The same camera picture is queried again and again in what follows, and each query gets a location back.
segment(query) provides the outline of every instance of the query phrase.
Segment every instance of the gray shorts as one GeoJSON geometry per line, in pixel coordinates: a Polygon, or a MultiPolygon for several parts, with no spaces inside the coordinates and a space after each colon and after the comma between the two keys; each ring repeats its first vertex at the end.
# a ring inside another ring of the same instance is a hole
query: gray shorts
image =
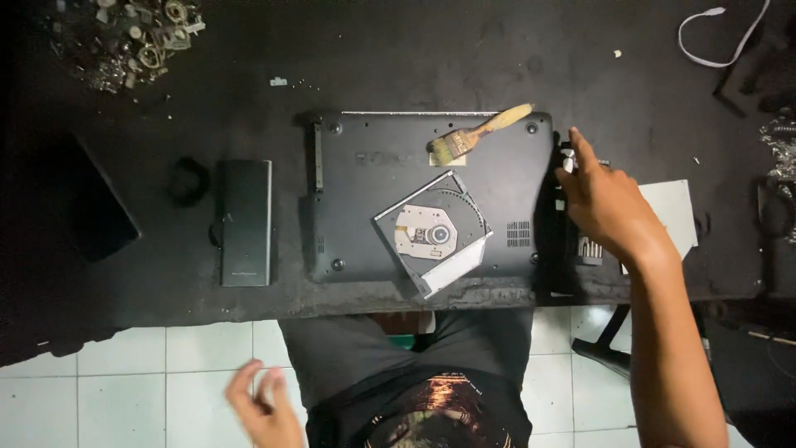
{"type": "Polygon", "coordinates": [[[441,365],[487,371],[519,388],[531,348],[533,308],[436,313],[430,346],[414,353],[390,343],[367,316],[285,319],[279,327],[309,410],[383,371],[441,365]]]}

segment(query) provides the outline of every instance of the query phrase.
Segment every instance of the ventilation grille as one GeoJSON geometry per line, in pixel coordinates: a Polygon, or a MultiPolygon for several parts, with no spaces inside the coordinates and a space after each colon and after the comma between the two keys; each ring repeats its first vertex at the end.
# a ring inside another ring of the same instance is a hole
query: ventilation grille
{"type": "Polygon", "coordinates": [[[531,222],[512,221],[505,225],[507,245],[509,247],[531,246],[531,222]]]}

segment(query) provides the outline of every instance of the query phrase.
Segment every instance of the black t-shirt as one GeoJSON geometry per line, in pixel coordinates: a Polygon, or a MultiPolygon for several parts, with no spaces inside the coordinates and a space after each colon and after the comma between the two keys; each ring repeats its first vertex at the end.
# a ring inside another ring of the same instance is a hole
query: black t-shirt
{"type": "Polygon", "coordinates": [[[310,410],[310,447],[525,447],[532,425],[507,379],[459,367],[404,367],[310,410]]]}

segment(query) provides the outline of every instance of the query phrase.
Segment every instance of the person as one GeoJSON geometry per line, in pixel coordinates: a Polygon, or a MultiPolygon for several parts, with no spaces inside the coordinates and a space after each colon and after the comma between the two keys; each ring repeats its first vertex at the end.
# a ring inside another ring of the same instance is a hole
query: person
{"type": "MultiPolygon", "coordinates": [[[[680,255],[636,181],[600,165],[576,128],[569,135],[579,170],[556,170],[568,213],[630,272],[630,389],[641,446],[726,448],[680,255]]],[[[438,312],[421,353],[393,347],[366,316],[281,320],[310,410],[310,446],[527,446],[532,426],[520,391],[532,319],[532,308],[438,312]]],[[[304,432],[283,373],[269,369],[249,393],[261,367],[243,366],[227,399],[255,446],[300,448],[304,432]]]]}

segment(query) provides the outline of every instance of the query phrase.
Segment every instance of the white cable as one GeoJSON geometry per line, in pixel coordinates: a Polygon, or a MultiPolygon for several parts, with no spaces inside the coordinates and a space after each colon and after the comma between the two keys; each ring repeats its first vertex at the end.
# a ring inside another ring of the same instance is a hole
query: white cable
{"type": "Polygon", "coordinates": [[[680,45],[680,49],[683,51],[683,53],[685,53],[685,56],[687,56],[691,61],[694,61],[697,64],[707,65],[708,67],[713,67],[714,69],[721,69],[723,67],[727,67],[728,65],[731,65],[733,62],[735,62],[738,59],[738,56],[741,55],[741,52],[743,51],[743,46],[746,45],[746,41],[749,39],[749,36],[751,36],[752,31],[755,30],[755,27],[757,27],[757,24],[760,22],[760,19],[763,18],[763,15],[766,13],[766,10],[768,9],[769,3],[771,3],[771,0],[765,0],[765,2],[763,3],[763,8],[760,10],[760,14],[757,16],[755,21],[752,22],[746,34],[744,34],[743,39],[741,39],[741,43],[738,44],[738,48],[736,49],[736,54],[732,57],[732,61],[729,61],[726,64],[706,61],[705,59],[696,57],[691,53],[689,53],[688,50],[686,50],[685,47],[683,46],[683,26],[685,26],[686,23],[698,17],[717,16],[719,14],[724,14],[724,11],[726,11],[725,8],[711,8],[710,10],[707,10],[704,13],[694,14],[693,16],[685,19],[680,24],[680,29],[677,30],[677,44],[680,45]]]}

